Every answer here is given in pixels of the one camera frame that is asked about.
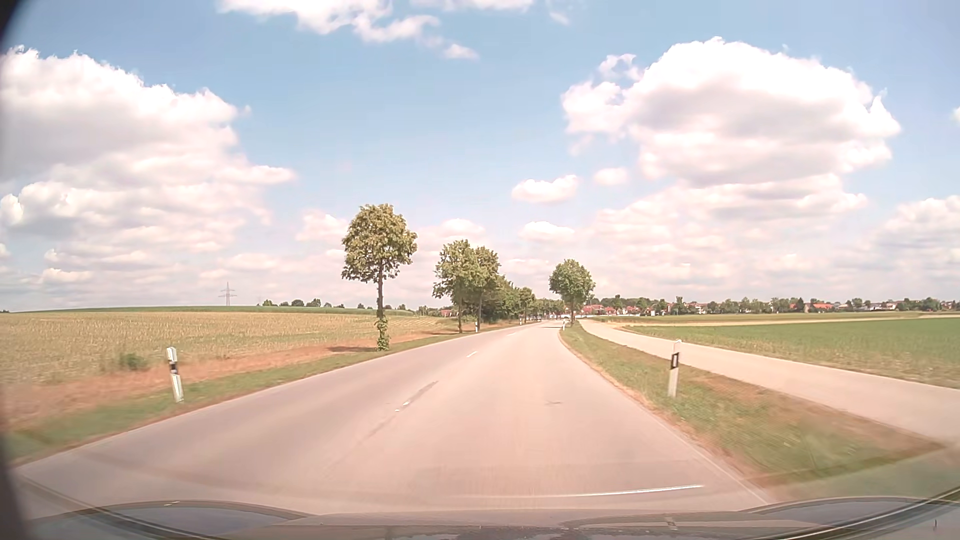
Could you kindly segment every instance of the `sky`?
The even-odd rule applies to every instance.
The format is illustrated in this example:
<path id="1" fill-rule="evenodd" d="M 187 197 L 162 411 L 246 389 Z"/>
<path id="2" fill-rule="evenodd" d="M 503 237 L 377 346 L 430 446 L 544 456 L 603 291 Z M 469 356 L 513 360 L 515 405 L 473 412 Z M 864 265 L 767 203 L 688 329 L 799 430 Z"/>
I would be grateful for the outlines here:
<path id="1" fill-rule="evenodd" d="M 32 0 L 0 60 L 0 308 L 372 304 L 366 204 L 553 297 L 960 297 L 960 4 Z"/>

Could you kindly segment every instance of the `paved path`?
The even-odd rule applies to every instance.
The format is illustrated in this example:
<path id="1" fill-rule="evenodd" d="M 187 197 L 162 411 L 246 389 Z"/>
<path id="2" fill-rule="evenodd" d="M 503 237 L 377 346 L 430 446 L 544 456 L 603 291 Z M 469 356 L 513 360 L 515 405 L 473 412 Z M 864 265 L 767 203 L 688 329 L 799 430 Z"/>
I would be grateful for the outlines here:
<path id="1" fill-rule="evenodd" d="M 556 323 L 383 356 L 18 467 L 32 517 L 204 499 L 310 513 L 769 502 L 571 354 Z"/>
<path id="2" fill-rule="evenodd" d="M 673 341 L 583 320 L 598 337 L 669 358 Z M 960 443 L 960 390 L 684 343 L 681 364 L 764 386 L 818 404 Z"/>

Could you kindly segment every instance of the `green field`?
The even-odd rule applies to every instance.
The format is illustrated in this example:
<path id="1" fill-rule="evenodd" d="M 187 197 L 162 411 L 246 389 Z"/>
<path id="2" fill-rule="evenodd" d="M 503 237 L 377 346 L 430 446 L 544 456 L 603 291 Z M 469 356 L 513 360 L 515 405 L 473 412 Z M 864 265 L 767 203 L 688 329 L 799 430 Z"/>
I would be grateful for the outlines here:
<path id="1" fill-rule="evenodd" d="M 960 388 L 958 317 L 815 325 L 626 328 L 665 339 Z"/>
<path id="2" fill-rule="evenodd" d="M 960 482 L 960 458 L 919 435 L 690 366 L 671 399 L 662 358 L 580 326 L 561 337 L 647 408 L 785 498 L 929 497 Z"/>
<path id="3" fill-rule="evenodd" d="M 449 333 L 456 322 L 388 314 L 390 335 Z M 215 360 L 297 347 L 376 339 L 372 310 L 314 307 L 158 307 L 0 315 L 0 382 L 58 383 L 115 368 L 124 354 L 164 362 Z"/>
<path id="4" fill-rule="evenodd" d="M 857 319 L 916 319 L 931 316 L 935 317 L 937 315 L 924 314 L 920 311 L 862 311 L 853 313 L 837 311 L 833 313 L 719 313 L 715 315 L 663 315 L 657 317 L 602 316 L 592 317 L 592 319 L 601 322 L 669 326 L 677 324 L 712 325 L 716 323 L 751 324 L 756 322 L 791 323 Z"/>

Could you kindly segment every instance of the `tree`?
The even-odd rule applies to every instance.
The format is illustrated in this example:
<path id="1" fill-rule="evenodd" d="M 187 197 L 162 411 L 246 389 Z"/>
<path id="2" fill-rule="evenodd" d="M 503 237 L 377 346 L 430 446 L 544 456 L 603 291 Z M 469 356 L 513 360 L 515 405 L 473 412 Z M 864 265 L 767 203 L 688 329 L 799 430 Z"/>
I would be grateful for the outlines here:
<path id="1" fill-rule="evenodd" d="M 477 298 L 477 327 L 480 331 L 480 319 L 483 314 L 483 297 L 486 294 L 493 293 L 499 288 L 498 278 L 500 278 L 500 260 L 496 252 L 487 249 L 484 246 L 477 246 L 474 250 L 477 257 L 477 266 L 480 273 L 478 282 L 474 289 Z"/>
<path id="2" fill-rule="evenodd" d="M 536 301 L 537 296 L 534 295 L 534 291 L 530 287 L 521 287 L 516 290 L 516 307 L 523 317 L 520 319 L 520 324 L 526 324 L 527 313 L 533 309 Z"/>
<path id="3" fill-rule="evenodd" d="M 441 248 L 434 276 L 433 297 L 450 297 L 457 307 L 457 331 L 463 333 L 464 303 L 480 282 L 480 265 L 469 240 L 455 240 Z"/>
<path id="4" fill-rule="evenodd" d="M 344 270 L 341 278 L 376 283 L 376 339 L 378 351 L 390 349 L 387 316 L 383 312 L 383 282 L 399 274 L 400 266 L 410 264 L 417 251 L 417 234 L 407 229 L 403 216 L 393 205 L 365 205 L 347 227 L 344 236 Z"/>
<path id="5" fill-rule="evenodd" d="M 570 308 L 570 324 L 576 322 L 577 309 L 584 306 L 584 302 L 591 298 L 590 293 L 596 283 L 590 272 L 576 260 L 568 258 L 557 265 L 550 275 L 550 292 L 560 295 L 560 298 Z"/>

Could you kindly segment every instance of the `bush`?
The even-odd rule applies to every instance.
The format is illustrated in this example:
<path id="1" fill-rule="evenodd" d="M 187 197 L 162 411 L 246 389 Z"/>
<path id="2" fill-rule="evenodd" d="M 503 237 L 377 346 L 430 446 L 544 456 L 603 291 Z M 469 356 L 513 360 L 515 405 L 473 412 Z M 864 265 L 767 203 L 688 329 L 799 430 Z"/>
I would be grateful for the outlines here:
<path id="1" fill-rule="evenodd" d="M 127 371 L 147 371 L 150 369 L 150 362 L 147 358 L 136 353 L 123 353 L 117 358 L 117 364 L 120 369 Z"/>

